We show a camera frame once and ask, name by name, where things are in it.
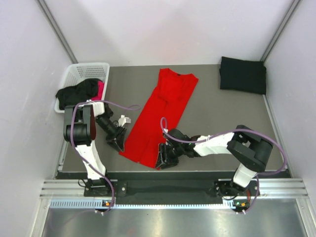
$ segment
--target white backdrop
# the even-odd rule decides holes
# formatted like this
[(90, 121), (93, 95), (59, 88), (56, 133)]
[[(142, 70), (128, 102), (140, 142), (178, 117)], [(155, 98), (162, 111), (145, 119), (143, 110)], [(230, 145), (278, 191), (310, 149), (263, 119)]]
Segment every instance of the white backdrop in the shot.
[(292, 170), (316, 208), (316, 1), (300, 3), (266, 61), (271, 103)]
[(80, 62), (260, 60), (291, 0), (46, 0)]
[(63, 141), (53, 105), (70, 61), (36, 1), (0, 1), (0, 22), (0, 236), (25, 237)]

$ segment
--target gray mat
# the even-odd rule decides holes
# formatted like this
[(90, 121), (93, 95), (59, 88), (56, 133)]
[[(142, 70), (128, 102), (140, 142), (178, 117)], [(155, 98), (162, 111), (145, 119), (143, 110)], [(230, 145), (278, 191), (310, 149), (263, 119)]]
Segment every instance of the gray mat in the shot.
[[(184, 134), (190, 137), (209, 135), (244, 124), (275, 139), (263, 97), (246, 92), (220, 90), (219, 65), (111, 67), (106, 100), (127, 107), (132, 104), (145, 105), (157, 84), (159, 69), (167, 67), (180, 74), (193, 73), (199, 79), (177, 127)], [(111, 109), (114, 111), (112, 120), (118, 119), (123, 112), (122, 109), (113, 106)], [(127, 135), (140, 112), (125, 113), (132, 119), (132, 124), (126, 126)], [(154, 171), (120, 156), (105, 143), (106, 133), (99, 126), (97, 128), (96, 147), (102, 163), (109, 171)], [(179, 160), (176, 167), (165, 171), (223, 171), (235, 170), (239, 165), (232, 155), (180, 157)], [(281, 155), (274, 148), (267, 169), (276, 170), (281, 165)], [(67, 149), (63, 171), (85, 171), (82, 161), (70, 146)]]

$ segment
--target folded black cloth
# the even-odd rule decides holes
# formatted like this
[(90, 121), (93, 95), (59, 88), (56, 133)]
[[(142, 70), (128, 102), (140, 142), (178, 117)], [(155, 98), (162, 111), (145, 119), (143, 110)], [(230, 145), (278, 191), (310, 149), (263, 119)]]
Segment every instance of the folded black cloth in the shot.
[(86, 79), (78, 85), (60, 89), (56, 94), (56, 98), (59, 100), (59, 109), (64, 110), (67, 105), (76, 105), (97, 96), (98, 81), (100, 80), (96, 78)]
[(266, 67), (263, 62), (222, 57), (221, 89), (233, 89), (266, 94)]

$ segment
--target black fabric square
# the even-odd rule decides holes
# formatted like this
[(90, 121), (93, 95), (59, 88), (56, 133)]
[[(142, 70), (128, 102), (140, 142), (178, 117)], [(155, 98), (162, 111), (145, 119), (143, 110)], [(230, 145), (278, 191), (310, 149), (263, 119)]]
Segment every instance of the black fabric square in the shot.
[(222, 57), (221, 89), (233, 89), (265, 95), (266, 67), (263, 62)]

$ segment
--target plastic basket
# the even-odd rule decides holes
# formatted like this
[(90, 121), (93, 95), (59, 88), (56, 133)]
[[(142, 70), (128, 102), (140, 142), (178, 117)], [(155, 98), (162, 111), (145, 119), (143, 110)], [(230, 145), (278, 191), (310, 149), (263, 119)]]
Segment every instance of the plastic basket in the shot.
[[(104, 100), (109, 78), (110, 65), (108, 63), (77, 63), (70, 65), (63, 77), (61, 88), (77, 85), (83, 80), (89, 78), (98, 78), (104, 82), (102, 100)], [(64, 113), (64, 110), (59, 109), (59, 100), (56, 99), (55, 111)]]

